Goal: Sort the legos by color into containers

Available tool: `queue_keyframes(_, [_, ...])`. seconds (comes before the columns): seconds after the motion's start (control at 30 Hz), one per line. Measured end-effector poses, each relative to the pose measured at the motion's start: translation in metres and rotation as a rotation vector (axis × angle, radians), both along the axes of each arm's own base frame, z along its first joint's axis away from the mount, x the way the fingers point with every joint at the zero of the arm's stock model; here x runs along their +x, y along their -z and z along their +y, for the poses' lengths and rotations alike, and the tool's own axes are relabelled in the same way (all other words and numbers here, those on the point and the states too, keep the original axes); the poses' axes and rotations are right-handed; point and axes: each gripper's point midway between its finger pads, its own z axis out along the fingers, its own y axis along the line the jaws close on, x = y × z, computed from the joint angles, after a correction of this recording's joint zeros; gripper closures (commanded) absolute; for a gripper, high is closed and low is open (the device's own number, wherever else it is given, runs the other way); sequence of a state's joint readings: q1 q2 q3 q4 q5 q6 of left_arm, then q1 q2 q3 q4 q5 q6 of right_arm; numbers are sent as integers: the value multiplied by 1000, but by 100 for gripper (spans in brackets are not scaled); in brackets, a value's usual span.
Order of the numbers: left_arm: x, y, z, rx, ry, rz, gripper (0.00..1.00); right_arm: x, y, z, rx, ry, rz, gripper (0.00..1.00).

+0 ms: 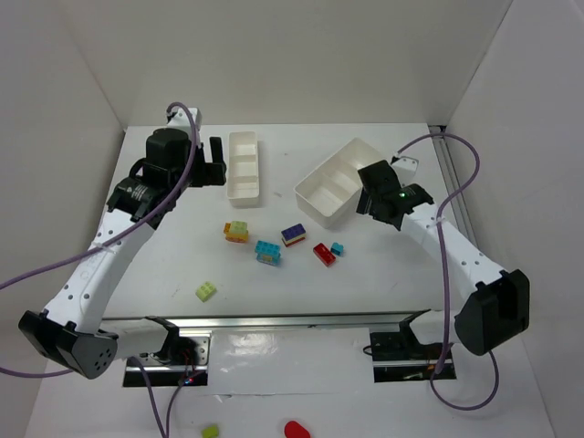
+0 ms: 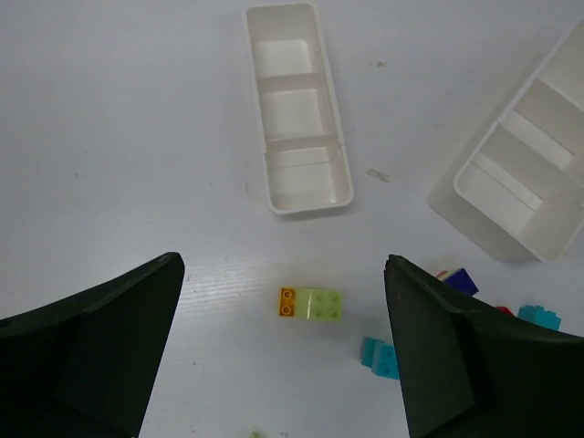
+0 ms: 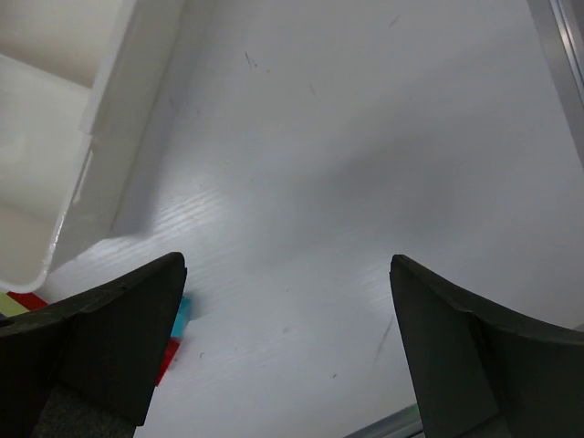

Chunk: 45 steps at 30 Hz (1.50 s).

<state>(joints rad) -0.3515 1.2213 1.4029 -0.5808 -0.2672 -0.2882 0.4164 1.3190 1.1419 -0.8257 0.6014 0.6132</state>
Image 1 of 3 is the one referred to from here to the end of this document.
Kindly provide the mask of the orange and green lego stack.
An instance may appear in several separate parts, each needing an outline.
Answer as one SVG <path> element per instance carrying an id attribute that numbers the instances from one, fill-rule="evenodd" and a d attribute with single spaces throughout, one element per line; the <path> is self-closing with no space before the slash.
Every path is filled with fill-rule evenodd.
<path id="1" fill-rule="evenodd" d="M 232 221 L 224 225 L 225 240 L 232 243 L 247 243 L 249 232 L 247 222 Z"/>

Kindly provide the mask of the small cyan lego brick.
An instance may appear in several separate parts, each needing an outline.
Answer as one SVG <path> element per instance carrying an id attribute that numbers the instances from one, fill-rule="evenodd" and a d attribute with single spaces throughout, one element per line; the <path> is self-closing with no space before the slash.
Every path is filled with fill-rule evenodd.
<path id="1" fill-rule="evenodd" d="M 340 243 L 334 242 L 330 247 L 330 252 L 335 256 L 343 256 L 344 246 Z"/>

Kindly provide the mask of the cyan lego stack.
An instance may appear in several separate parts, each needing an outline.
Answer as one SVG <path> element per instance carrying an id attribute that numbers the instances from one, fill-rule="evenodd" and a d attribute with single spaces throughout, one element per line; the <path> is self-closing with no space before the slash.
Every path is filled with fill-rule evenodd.
<path id="1" fill-rule="evenodd" d="M 255 245 L 256 260 L 271 266 L 278 266 L 280 263 L 280 246 L 266 241 L 258 240 Z"/>

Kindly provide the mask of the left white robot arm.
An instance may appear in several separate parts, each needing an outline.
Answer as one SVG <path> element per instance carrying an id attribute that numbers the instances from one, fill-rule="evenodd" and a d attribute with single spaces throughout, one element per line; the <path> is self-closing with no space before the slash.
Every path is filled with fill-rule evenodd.
<path id="1" fill-rule="evenodd" d="M 168 124 L 146 141 L 146 155 L 130 168 L 106 203 L 99 230 L 69 280 L 40 312 L 27 311 L 18 327 L 45 358 L 93 380 L 114 360 L 151 355 L 162 363 L 191 359 L 195 344 L 160 317 L 107 325 L 103 316 L 134 257 L 189 188 L 226 182 L 222 143 L 212 159 L 200 141 L 202 115 L 174 102 Z"/>

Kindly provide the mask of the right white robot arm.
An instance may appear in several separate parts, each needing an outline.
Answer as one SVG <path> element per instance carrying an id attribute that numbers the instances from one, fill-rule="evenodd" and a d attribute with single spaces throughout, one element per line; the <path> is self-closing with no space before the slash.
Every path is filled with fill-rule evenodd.
<path id="1" fill-rule="evenodd" d="M 482 254 L 449 221 L 438 214 L 433 198 L 418 184 L 404 186 L 385 161 L 358 170 L 362 191 L 357 212 L 390 224 L 408 235 L 434 260 L 445 261 L 448 286 L 460 294 L 460 310 L 417 312 L 400 323 L 414 341 L 449 340 L 483 356 L 529 326 L 530 282 L 519 269 L 507 271 Z"/>

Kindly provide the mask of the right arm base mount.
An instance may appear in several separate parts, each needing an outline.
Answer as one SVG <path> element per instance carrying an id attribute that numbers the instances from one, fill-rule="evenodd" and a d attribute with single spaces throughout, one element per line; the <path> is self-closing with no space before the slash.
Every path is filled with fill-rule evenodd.
<path id="1" fill-rule="evenodd" d="M 440 357 L 440 344 L 408 343 L 399 332 L 372 332 L 362 352 L 372 359 L 376 383 L 428 381 Z"/>

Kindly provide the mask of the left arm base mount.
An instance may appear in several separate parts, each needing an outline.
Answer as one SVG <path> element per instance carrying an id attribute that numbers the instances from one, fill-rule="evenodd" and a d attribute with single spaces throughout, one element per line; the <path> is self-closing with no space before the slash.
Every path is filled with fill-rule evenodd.
<path id="1" fill-rule="evenodd" d="M 142 353 L 137 357 L 153 388 L 175 388 L 180 383 L 186 387 L 208 385 L 211 332 L 182 329 L 181 336 L 190 340 L 190 344 L 173 359 L 161 360 L 153 353 Z"/>

